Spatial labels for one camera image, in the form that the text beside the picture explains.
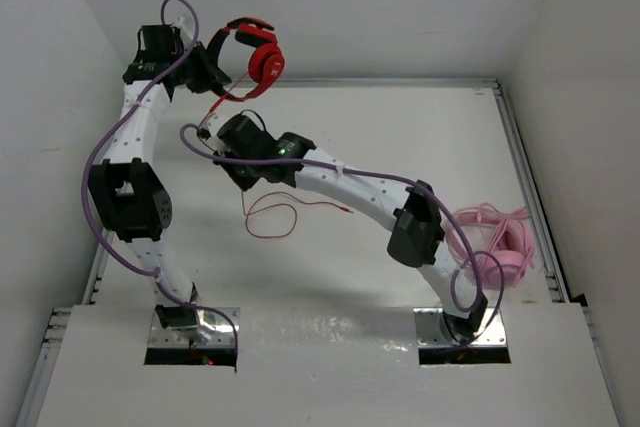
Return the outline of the red headphones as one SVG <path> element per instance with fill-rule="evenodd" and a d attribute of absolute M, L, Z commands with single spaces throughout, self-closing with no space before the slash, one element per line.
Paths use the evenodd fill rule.
<path fill-rule="evenodd" d="M 280 78 L 284 71 L 285 58 L 274 30 L 275 28 L 264 20 L 240 17 L 228 22 L 214 34 L 206 48 L 209 60 L 220 74 L 211 85 L 214 94 L 231 102 L 244 102 L 258 98 Z M 223 44 L 232 32 L 235 32 L 235 40 L 238 43 L 254 49 L 249 58 L 247 74 L 256 86 L 242 97 L 233 95 L 225 88 L 231 82 L 231 78 L 219 67 Z"/>

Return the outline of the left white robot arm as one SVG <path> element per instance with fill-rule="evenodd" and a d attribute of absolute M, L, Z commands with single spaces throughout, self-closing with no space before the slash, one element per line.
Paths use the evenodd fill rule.
<path fill-rule="evenodd" d="M 141 27 L 137 42 L 123 75 L 121 125 L 109 135 L 102 159 L 92 163 L 88 190 L 103 227 L 131 250 L 135 270 L 149 278 L 161 326 L 187 334 L 207 329 L 208 314 L 195 309 L 195 284 L 173 259 L 167 237 L 173 205 L 152 162 L 160 120 L 175 89 L 193 81 L 189 63 L 202 46 L 167 24 Z"/>

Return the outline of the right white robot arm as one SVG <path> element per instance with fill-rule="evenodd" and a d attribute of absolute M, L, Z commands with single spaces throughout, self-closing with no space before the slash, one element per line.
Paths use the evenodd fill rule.
<path fill-rule="evenodd" d="M 314 192 L 360 212 L 390 232 L 386 251 L 396 262 L 415 268 L 438 296 L 449 335 L 469 341 L 480 329 L 488 300 L 454 266 L 438 266 L 436 253 L 444 241 L 441 212 L 429 184 L 355 175 L 354 169 L 293 132 L 273 137 L 244 113 L 215 115 L 205 124 L 214 152 L 252 163 L 221 167 L 243 191 L 259 180 Z"/>

